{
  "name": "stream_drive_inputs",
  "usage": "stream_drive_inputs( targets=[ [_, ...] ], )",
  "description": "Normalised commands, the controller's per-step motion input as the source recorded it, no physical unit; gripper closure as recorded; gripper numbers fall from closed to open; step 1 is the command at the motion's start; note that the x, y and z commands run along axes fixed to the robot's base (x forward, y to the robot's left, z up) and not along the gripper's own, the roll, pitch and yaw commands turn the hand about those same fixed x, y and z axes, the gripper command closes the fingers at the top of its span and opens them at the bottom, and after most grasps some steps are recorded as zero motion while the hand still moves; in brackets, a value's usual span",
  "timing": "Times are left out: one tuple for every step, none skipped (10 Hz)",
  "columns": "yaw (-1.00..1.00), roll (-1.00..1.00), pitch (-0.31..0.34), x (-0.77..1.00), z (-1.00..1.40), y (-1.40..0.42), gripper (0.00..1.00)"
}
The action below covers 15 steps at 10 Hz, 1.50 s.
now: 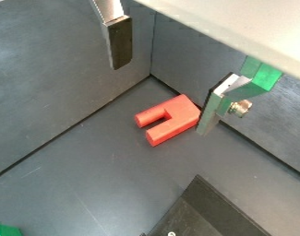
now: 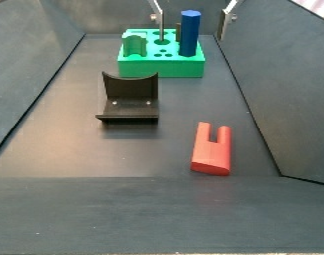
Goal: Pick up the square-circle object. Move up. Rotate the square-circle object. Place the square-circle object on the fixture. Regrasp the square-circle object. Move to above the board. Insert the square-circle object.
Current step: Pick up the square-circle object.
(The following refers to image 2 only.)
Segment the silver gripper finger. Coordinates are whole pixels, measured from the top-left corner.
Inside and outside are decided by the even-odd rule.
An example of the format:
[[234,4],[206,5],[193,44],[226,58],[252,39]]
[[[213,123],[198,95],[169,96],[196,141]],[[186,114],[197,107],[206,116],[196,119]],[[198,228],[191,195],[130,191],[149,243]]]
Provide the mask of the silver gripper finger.
[[163,40],[163,10],[158,4],[157,0],[147,0],[150,7],[153,9],[153,14],[150,18],[157,22],[159,25],[159,40]]
[[224,40],[226,27],[232,21],[233,10],[234,10],[237,4],[238,4],[238,0],[230,0],[228,6],[221,10],[218,30],[217,30],[217,37],[218,37],[220,41]]

